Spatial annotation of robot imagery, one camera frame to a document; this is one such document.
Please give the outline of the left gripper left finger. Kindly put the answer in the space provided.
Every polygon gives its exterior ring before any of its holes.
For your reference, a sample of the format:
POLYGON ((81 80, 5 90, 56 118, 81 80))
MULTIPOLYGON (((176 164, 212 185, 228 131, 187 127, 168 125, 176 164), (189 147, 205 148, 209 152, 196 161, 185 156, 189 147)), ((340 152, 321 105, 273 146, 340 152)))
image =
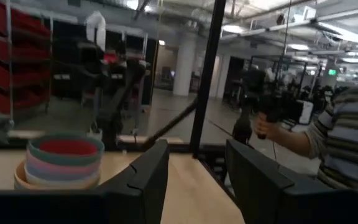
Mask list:
POLYGON ((168 182, 169 149, 157 141, 123 171, 103 182, 105 224, 160 224, 168 182))

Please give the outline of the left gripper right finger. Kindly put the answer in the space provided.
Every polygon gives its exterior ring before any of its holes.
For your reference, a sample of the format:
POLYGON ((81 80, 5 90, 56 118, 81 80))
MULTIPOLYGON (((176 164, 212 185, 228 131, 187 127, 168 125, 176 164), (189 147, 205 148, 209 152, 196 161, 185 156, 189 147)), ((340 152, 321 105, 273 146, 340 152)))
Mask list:
POLYGON ((226 141, 226 167, 246 224, 278 224, 284 189, 294 182, 279 173, 279 163, 236 140, 226 141))

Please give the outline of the cream plastic bowl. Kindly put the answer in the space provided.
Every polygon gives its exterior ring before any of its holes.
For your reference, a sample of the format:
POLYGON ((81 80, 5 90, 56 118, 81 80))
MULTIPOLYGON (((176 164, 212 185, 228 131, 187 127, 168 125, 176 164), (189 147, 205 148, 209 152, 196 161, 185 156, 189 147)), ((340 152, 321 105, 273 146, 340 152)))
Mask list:
POLYGON ((42 185, 47 187, 71 187, 71 188, 85 188, 90 185, 98 184, 100 180, 100 173, 97 172, 84 179, 78 180, 46 180, 38 178, 32 174, 26 173, 28 183, 34 185, 42 185))

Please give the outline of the teal plastic bowl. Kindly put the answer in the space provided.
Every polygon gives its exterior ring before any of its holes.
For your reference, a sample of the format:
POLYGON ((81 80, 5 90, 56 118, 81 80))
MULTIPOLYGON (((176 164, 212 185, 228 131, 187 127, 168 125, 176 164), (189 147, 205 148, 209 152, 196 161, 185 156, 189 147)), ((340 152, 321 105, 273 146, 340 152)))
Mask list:
POLYGON ((88 137, 85 134, 74 134, 74 133, 58 133, 58 134, 46 134, 37 138, 28 140, 27 150, 34 157, 56 165, 63 166, 85 166, 92 164, 96 161, 100 161, 104 154, 105 146, 104 143, 98 139, 88 137), (98 148, 98 153, 92 156, 74 156, 74 155, 60 155, 51 154, 48 152, 41 151, 39 145, 41 142, 52 139, 82 139, 94 144, 98 148))

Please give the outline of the person's forearm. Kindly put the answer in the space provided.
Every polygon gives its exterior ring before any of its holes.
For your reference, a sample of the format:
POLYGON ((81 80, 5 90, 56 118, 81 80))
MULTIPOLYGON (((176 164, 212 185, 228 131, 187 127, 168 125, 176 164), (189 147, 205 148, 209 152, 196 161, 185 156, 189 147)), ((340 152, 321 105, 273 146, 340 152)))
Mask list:
POLYGON ((272 140, 299 156, 309 157, 311 153, 310 142, 305 133, 294 133, 278 128, 272 136, 272 140))

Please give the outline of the person's hand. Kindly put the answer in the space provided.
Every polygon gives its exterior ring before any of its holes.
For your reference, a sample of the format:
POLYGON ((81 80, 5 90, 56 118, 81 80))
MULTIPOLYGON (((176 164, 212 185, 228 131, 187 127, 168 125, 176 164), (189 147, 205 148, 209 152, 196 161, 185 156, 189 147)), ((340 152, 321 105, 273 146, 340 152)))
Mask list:
POLYGON ((267 115, 259 112, 255 121, 254 132, 258 137, 274 141, 280 132, 280 127, 278 123, 268 122, 267 115))

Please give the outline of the white box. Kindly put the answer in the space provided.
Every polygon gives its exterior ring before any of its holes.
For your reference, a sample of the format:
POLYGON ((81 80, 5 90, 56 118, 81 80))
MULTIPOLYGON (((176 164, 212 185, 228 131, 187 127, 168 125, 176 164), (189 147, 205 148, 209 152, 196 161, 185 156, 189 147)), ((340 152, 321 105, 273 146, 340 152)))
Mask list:
POLYGON ((307 125, 310 123, 311 115, 313 112, 314 104, 310 101, 300 101, 302 105, 301 115, 299 117, 298 123, 302 125, 307 125))

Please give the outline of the person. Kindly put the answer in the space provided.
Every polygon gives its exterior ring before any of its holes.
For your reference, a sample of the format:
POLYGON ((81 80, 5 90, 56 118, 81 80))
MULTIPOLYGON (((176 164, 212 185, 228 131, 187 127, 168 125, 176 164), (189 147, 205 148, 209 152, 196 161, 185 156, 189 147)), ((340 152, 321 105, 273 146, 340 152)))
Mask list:
POLYGON ((336 96, 306 136, 321 160, 317 179, 334 189, 358 189, 358 87, 336 96))

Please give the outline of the white round column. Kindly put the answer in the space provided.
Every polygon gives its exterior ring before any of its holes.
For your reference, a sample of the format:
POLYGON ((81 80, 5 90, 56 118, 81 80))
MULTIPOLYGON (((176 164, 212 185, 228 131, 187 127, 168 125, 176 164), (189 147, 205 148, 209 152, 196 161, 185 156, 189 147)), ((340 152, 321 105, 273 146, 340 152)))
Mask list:
POLYGON ((188 96, 189 94, 195 50, 196 39, 193 36, 182 38, 177 55, 177 65, 173 84, 174 95, 188 96))

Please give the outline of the large orange plastic bowl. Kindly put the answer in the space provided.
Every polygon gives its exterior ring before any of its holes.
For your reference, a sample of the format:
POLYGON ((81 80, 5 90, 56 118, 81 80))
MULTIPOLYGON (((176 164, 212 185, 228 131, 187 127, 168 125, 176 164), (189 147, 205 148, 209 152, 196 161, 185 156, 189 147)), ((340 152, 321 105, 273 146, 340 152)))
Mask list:
POLYGON ((83 190, 97 187, 98 184, 90 185, 85 188, 71 188, 71 187, 47 187, 42 185, 34 185, 28 183, 26 179, 25 161, 22 161, 14 171, 14 186, 16 189, 28 189, 28 190, 83 190))

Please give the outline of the white bent pipe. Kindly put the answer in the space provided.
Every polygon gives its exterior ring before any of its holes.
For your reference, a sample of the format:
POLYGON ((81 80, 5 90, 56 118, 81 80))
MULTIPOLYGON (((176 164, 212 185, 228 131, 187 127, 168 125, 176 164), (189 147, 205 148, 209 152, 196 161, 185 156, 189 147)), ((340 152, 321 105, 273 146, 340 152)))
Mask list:
POLYGON ((103 52, 106 50, 106 21, 99 11, 94 11, 85 20, 86 38, 103 52))

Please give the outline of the black diagonal frame strut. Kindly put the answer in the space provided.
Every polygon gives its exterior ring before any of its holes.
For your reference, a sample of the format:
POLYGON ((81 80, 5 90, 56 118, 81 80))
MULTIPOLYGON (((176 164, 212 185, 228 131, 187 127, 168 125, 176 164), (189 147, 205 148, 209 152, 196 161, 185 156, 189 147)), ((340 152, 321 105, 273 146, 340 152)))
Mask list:
POLYGON ((198 97, 196 97, 192 103, 190 103, 179 115, 173 118, 166 126, 162 129, 159 129, 153 136, 150 136, 142 145, 142 149, 147 151, 149 150, 158 139, 163 135, 167 134, 172 128, 174 128, 178 123, 183 121, 189 114, 194 112, 198 105, 198 97))

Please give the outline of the black frame post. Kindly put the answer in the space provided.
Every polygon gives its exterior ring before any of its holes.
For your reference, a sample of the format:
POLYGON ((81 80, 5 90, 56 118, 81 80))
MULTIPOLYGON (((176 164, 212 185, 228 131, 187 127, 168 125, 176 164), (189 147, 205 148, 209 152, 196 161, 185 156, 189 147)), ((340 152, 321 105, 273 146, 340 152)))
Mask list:
POLYGON ((226 0, 215 0, 214 2, 213 16, 209 29, 208 42, 206 46, 206 53, 203 64, 203 72, 201 75, 201 83, 197 96, 195 117, 189 144, 189 149, 193 153, 194 159, 197 159, 199 154, 201 135, 209 99, 209 91, 213 76, 216 53, 218 50, 225 6, 226 0))

